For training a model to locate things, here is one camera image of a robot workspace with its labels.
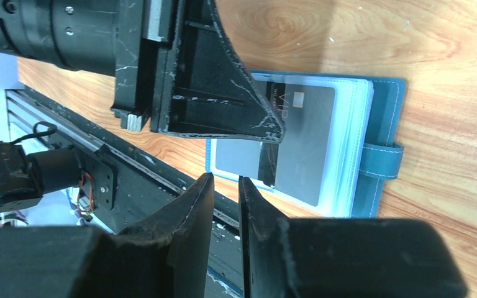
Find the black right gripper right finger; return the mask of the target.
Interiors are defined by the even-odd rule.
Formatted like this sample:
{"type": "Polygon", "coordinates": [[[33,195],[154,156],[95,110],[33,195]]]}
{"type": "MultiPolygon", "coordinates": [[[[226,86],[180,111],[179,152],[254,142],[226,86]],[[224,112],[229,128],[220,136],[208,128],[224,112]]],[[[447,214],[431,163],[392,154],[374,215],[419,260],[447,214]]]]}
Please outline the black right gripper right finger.
{"type": "Polygon", "coordinates": [[[415,219],[290,218],[238,181],[245,297],[465,297],[436,229],[415,219]]]}

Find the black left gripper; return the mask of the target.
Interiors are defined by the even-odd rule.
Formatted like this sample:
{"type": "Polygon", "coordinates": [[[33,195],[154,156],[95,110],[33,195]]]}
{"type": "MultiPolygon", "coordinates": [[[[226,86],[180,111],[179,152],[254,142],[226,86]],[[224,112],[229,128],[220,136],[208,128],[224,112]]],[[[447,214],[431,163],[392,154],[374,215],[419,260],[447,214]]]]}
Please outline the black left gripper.
{"type": "Polygon", "coordinates": [[[119,1],[120,126],[183,138],[280,143],[282,118],[235,52],[215,1],[119,1]]]}

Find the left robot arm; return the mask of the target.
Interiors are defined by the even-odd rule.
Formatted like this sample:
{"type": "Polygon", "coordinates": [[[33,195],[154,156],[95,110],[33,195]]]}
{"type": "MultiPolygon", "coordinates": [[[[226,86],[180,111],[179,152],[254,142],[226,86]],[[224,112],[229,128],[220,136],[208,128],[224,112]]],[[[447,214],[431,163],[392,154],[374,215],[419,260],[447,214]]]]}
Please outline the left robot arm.
{"type": "Polygon", "coordinates": [[[0,1],[0,53],[115,79],[123,129],[280,143],[214,1],[0,1]]]}

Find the teal leather card holder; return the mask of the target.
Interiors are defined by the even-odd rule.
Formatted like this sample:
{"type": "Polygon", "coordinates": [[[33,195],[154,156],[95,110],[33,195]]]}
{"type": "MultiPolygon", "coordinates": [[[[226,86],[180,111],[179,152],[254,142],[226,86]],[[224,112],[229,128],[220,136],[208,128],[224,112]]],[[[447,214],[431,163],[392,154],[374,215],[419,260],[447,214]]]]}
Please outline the teal leather card holder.
{"type": "MultiPolygon", "coordinates": [[[[319,204],[310,206],[254,185],[326,217],[375,217],[385,181],[396,179],[401,167],[404,147],[394,138],[406,95],[406,81],[393,77],[267,70],[256,70],[253,77],[257,83],[272,81],[335,89],[319,204]]],[[[206,142],[205,167],[215,174],[209,169],[212,140],[216,139],[206,142]]],[[[239,177],[228,180],[237,181],[239,177]]]]}

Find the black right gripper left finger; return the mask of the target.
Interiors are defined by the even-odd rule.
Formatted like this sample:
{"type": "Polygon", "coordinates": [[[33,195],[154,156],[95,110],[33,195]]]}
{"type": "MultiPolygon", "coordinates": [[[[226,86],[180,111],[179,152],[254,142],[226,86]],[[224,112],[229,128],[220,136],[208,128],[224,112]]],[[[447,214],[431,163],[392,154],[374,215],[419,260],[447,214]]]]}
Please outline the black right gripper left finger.
{"type": "Polygon", "coordinates": [[[0,228],[0,297],[203,297],[214,177],[118,234],[0,228]]]}

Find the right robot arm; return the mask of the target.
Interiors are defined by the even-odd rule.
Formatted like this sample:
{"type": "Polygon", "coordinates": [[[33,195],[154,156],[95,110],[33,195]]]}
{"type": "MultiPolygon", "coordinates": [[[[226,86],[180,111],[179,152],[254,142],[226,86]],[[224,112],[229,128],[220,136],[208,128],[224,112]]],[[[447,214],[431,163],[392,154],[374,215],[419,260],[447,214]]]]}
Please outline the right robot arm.
{"type": "MultiPolygon", "coordinates": [[[[111,179],[74,148],[25,154],[0,142],[0,212],[111,179]]],[[[245,297],[465,297],[447,246],[413,219],[290,218],[238,181],[245,297]]],[[[117,233],[96,227],[0,229],[0,297],[203,297],[214,177],[117,233]]]]}

